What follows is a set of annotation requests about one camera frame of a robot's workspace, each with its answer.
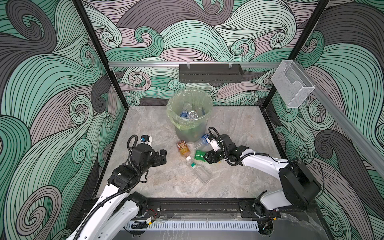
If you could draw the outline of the green soda bottle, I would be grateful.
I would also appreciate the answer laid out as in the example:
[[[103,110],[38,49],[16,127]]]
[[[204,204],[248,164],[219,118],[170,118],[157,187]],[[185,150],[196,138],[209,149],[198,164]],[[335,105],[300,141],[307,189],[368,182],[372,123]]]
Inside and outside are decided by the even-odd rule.
[[[205,155],[206,155],[206,153],[207,153],[207,152],[205,152],[205,151],[196,150],[195,155],[194,155],[194,159],[206,163],[207,161],[206,161],[205,158],[204,158]]]

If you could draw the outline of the clear bottle white cap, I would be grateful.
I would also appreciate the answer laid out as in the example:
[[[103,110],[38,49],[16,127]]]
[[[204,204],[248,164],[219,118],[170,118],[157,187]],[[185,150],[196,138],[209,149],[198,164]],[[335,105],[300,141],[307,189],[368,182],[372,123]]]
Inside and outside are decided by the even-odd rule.
[[[190,156],[186,157],[186,161],[202,183],[207,184],[211,180],[211,175],[201,165],[196,164]]]

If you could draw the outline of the orange juice bottle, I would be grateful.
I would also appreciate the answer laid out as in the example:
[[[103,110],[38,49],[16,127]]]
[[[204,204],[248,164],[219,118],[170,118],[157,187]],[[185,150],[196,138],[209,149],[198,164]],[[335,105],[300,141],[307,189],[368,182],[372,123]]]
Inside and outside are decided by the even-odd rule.
[[[189,149],[189,147],[185,141],[179,141],[177,143],[177,147],[178,147],[179,152],[182,156],[184,156],[184,157],[190,156],[191,151],[190,151],[190,149]]]

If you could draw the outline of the blue label bottle white cap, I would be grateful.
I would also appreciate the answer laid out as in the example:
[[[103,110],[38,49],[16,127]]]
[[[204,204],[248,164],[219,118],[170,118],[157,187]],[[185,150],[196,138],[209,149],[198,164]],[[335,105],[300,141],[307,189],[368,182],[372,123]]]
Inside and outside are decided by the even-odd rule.
[[[195,120],[195,119],[198,119],[199,118],[199,115],[196,111],[189,111],[188,113],[188,118],[189,120]]]

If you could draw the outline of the blue label bottle front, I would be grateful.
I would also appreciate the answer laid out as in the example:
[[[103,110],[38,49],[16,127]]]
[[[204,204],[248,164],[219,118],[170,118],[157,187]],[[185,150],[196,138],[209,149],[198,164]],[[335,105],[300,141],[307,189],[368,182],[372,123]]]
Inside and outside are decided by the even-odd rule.
[[[184,118],[184,119],[187,119],[188,118],[188,113],[189,113],[188,110],[182,110],[181,113],[180,113],[180,117]]]

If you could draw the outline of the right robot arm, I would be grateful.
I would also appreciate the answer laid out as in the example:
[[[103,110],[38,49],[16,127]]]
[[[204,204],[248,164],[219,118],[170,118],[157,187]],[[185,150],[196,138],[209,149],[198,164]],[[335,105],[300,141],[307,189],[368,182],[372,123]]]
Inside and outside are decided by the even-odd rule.
[[[277,159],[246,146],[238,147],[227,134],[209,135],[206,141],[212,147],[204,155],[209,164],[223,160],[232,167],[254,168],[280,181],[280,190],[264,191],[256,198],[255,209],[259,215],[289,206],[306,209],[321,191],[320,183],[301,160]]]

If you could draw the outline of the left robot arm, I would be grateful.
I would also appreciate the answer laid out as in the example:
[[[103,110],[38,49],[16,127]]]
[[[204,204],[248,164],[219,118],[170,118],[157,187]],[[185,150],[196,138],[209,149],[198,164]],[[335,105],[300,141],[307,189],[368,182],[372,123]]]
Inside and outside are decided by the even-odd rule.
[[[113,171],[98,201],[69,239],[112,240],[132,219],[144,216],[148,199],[132,190],[151,167],[166,162],[167,151],[156,152],[149,142],[131,147],[127,161]]]

